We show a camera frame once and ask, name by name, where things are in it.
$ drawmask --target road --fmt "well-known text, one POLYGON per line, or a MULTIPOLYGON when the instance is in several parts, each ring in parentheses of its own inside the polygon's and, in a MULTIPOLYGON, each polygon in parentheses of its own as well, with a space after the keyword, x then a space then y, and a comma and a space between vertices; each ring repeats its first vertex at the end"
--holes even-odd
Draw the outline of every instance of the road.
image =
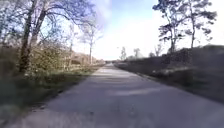
POLYGON ((224 128, 224 106, 107 65, 8 128, 224 128))

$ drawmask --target paved path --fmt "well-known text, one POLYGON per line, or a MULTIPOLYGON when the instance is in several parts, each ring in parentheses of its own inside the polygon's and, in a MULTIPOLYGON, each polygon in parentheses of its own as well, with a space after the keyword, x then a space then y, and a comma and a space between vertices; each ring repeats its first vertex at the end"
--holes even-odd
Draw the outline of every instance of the paved path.
POLYGON ((105 66, 9 128, 224 128, 224 106, 105 66))

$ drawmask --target distant tree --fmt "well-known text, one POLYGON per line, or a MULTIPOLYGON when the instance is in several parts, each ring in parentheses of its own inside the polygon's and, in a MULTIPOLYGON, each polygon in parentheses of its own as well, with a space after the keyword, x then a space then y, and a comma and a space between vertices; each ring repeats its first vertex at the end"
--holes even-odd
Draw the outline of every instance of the distant tree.
POLYGON ((207 40, 211 40, 212 37, 208 36, 211 33, 209 26, 214 24, 217 16, 216 12, 208 11, 208 7, 211 6, 212 3, 209 2, 209 0, 182 1, 178 11, 185 17, 182 24, 190 26, 190 28, 187 27, 185 29, 185 34, 191 36, 191 48, 194 47, 197 30, 201 30, 207 37, 207 40))
POLYGON ((162 44, 159 43, 159 44, 155 47, 155 54, 156 54, 156 56, 159 56, 159 55, 161 54, 162 51, 163 51, 162 44))
POLYGON ((136 59, 141 57, 141 53, 140 53, 139 48, 134 49, 134 56, 135 56, 136 59))
POLYGON ((103 37, 101 28, 96 25, 96 22, 92 22, 91 24, 85 24, 81 27, 83 31, 83 35, 81 36, 81 42, 89 44, 89 62, 92 64, 92 50, 96 41, 103 37))
POLYGON ((125 60, 126 57, 127 57, 126 49, 125 49, 125 47, 122 47, 120 59, 125 60))

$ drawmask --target tree trunk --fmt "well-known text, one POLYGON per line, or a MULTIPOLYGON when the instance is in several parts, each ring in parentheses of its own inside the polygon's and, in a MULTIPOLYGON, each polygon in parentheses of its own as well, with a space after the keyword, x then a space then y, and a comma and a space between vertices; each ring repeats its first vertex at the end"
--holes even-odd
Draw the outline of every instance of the tree trunk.
POLYGON ((37 4, 37 0, 34 0, 32 2, 32 6, 28 12, 28 18, 26 20, 26 25, 24 28, 24 35, 22 39, 22 47, 21 47, 21 53, 20 53, 20 60, 19 60, 19 72, 24 74, 26 70, 28 69, 29 65, 29 34, 31 30, 31 22, 32 22, 32 15, 34 13, 35 7, 37 4))
POLYGON ((191 0, 188 0, 188 3, 189 3, 189 7, 190 7, 190 13, 191 13, 190 18, 191 18, 191 23, 192 23, 191 48, 193 48, 194 40, 195 40, 195 20, 194 20, 194 16, 193 16, 191 0))
POLYGON ((93 48, 93 46, 92 46, 92 44, 90 44, 90 49, 89 49, 89 62, 90 62, 90 65, 92 65, 92 48, 93 48))

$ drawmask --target tree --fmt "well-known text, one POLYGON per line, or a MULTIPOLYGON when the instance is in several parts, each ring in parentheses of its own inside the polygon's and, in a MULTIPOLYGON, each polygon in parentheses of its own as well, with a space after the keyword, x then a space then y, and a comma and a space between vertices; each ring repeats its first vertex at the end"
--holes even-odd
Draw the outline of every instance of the tree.
POLYGON ((159 0, 154 10, 162 12, 168 24, 162 25, 160 30, 161 41, 171 41, 170 52, 175 51, 175 44, 183 37, 191 36, 191 48, 196 39, 196 30, 202 30, 206 37, 211 33, 210 25, 214 24, 217 13, 208 11, 212 3, 209 0, 159 0))
POLYGON ((142 56, 139 48, 134 49, 134 56, 136 59, 138 59, 142 56))
POLYGON ((125 60, 126 57, 127 57, 126 49, 125 49, 125 47, 122 47, 120 59, 125 60))
POLYGON ((32 45, 37 43, 41 26, 47 18, 53 20, 61 17, 82 25, 88 23, 87 17, 94 13, 93 4, 88 0, 29 0, 24 6, 28 9, 24 15, 24 35, 19 62, 21 73, 25 73, 29 67, 32 45))
POLYGON ((211 33, 209 26, 214 24, 217 16, 216 12, 207 10, 211 5, 212 3, 209 0, 183 0, 180 6, 179 11, 185 17, 182 22, 190 26, 190 29, 185 30, 185 34, 191 36, 191 48, 194 47, 197 30, 202 30, 206 37, 211 33))
POLYGON ((159 55, 161 54, 162 51, 163 51, 162 44, 159 43, 159 44, 155 47, 155 54, 156 54, 156 56, 159 56, 159 55))
POLYGON ((171 52, 175 51, 176 42, 182 39, 182 34, 178 27, 184 19, 181 15, 178 15, 181 0, 158 0, 158 4, 153 6, 156 11, 162 12, 162 18, 167 20, 167 24, 160 26, 160 41, 171 42, 171 52))
POLYGON ((101 33, 101 28, 96 24, 96 21, 92 22, 92 24, 85 24, 81 27, 83 31, 83 35, 81 36, 82 43, 89 44, 89 62, 92 64, 92 50, 96 41, 103 37, 101 33))

